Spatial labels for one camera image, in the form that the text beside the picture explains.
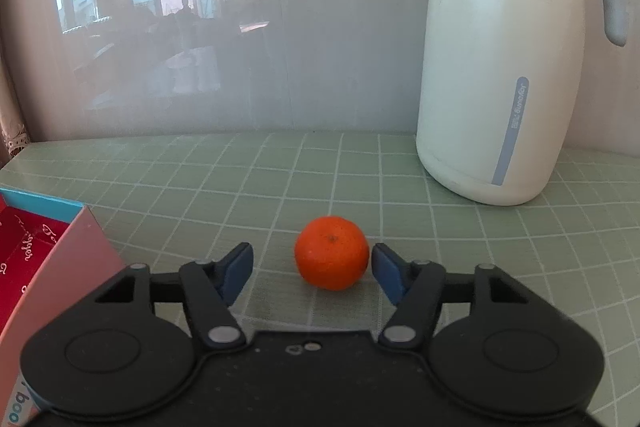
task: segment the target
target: gray label strip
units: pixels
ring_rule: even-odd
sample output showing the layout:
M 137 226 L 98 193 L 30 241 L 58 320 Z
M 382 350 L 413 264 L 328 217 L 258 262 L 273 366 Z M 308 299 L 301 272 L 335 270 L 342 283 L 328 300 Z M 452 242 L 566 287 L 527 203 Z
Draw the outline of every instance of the gray label strip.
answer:
M 527 103 L 528 94 L 529 79 L 526 76 L 521 76 L 516 82 L 513 107 L 511 107 L 507 132 L 504 134 L 504 142 L 502 143 L 502 150 L 498 158 L 498 165 L 495 166 L 494 179 L 491 181 L 492 185 L 501 186 L 504 183 L 504 177 L 507 175 L 513 150 L 516 147 L 518 133 L 520 133 L 520 124 L 522 124 L 522 115 L 524 114 L 524 106 Z

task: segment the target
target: box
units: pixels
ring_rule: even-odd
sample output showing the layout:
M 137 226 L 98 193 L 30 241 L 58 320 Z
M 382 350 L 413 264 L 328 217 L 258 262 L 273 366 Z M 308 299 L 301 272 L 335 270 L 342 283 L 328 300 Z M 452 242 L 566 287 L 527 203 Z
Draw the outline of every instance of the box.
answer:
M 0 188 L 0 427 L 37 413 L 20 376 L 24 343 L 123 268 L 86 206 Z

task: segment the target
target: orange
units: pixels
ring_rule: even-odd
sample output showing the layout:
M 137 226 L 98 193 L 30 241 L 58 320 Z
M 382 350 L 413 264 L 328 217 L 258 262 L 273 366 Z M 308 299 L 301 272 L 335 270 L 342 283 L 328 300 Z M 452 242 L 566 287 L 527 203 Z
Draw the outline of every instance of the orange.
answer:
M 300 233 L 294 247 L 302 278 L 325 290 L 344 290 L 369 264 L 369 245 L 355 223 L 338 216 L 318 217 Z

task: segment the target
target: glossy gray wall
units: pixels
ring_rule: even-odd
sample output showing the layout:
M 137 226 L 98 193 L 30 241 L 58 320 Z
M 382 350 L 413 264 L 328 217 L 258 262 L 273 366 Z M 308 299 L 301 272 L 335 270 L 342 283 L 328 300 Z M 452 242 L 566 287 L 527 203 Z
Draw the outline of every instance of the glossy gray wall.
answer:
M 630 0 L 624 50 L 606 41 L 602 1 L 587 1 L 585 67 L 568 139 L 640 153 L 640 0 Z M 95 3 L 111 18 L 106 26 L 63 35 L 55 0 L 0 0 L 7 65 L 36 139 L 251 128 L 415 132 L 427 0 L 219 0 L 214 19 L 171 25 L 142 17 L 132 0 Z

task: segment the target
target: cream-colored thermos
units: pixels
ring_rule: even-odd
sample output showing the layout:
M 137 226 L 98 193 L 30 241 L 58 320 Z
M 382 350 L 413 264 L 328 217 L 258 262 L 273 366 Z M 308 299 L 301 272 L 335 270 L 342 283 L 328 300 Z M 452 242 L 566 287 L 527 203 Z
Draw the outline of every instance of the cream-colored thermos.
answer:
M 603 0 L 624 46 L 624 0 Z M 429 0 L 417 149 L 425 168 L 482 203 L 519 204 L 552 174 L 574 110 L 584 0 Z

